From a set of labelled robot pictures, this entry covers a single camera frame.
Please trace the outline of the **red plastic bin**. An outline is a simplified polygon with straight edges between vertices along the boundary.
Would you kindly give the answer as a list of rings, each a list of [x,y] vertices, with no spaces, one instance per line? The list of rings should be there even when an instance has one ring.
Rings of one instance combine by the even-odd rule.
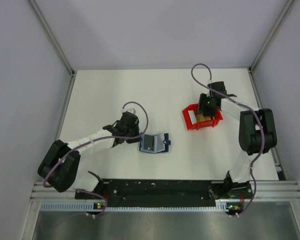
[[[206,127],[215,127],[223,120],[221,111],[218,109],[211,120],[204,122],[197,122],[195,114],[198,107],[198,103],[190,104],[185,109],[182,110],[183,119],[185,122],[186,129],[189,130],[199,130]]]

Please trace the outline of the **blue leather card holder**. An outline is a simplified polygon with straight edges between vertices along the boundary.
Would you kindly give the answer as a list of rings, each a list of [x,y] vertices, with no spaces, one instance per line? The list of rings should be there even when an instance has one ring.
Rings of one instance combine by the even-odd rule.
[[[144,137],[145,135],[154,136],[154,150],[148,151],[144,149]],[[148,154],[161,154],[168,153],[171,145],[171,140],[169,138],[168,133],[160,133],[160,134],[144,134],[141,137],[141,142],[139,144],[139,151]]]

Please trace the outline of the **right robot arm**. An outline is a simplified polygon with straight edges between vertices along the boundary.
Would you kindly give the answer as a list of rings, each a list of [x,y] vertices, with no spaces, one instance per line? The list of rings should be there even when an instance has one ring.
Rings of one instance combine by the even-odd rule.
[[[198,113],[211,117],[217,110],[229,114],[239,122],[238,142],[240,153],[223,180],[222,190],[229,198],[235,198],[247,188],[250,179],[255,180],[253,168],[261,155],[277,145],[277,133],[273,111],[255,108],[228,94],[223,81],[204,86],[208,94],[201,94]]]

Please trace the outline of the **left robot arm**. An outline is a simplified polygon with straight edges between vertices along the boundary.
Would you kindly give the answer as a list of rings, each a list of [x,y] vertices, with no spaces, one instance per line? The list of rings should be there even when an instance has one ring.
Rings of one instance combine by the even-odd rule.
[[[91,171],[79,171],[81,160],[111,149],[124,142],[141,141],[139,119],[125,111],[114,124],[106,125],[87,137],[63,142],[56,140],[38,167],[37,173],[59,193],[68,189],[85,190],[92,198],[99,198],[104,191],[101,179]]]

